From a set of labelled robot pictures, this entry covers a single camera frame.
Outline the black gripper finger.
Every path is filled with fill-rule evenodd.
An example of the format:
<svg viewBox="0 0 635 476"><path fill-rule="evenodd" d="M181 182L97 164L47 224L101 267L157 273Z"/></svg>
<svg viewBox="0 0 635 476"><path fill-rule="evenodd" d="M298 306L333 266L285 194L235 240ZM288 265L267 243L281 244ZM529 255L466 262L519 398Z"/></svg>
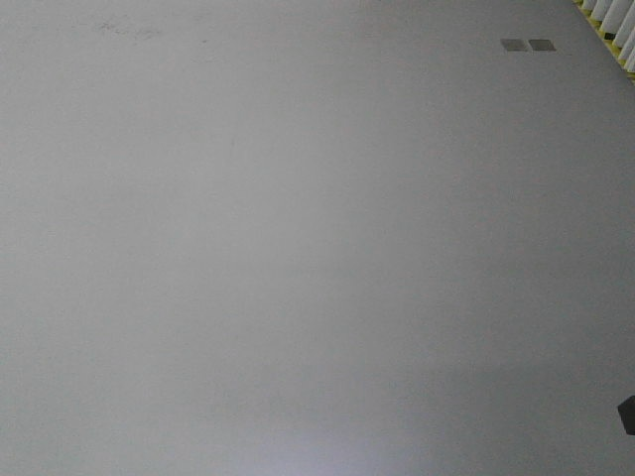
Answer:
<svg viewBox="0 0 635 476"><path fill-rule="evenodd" d="M628 397L617 406L617 411L627 435L635 435L635 396Z"/></svg>

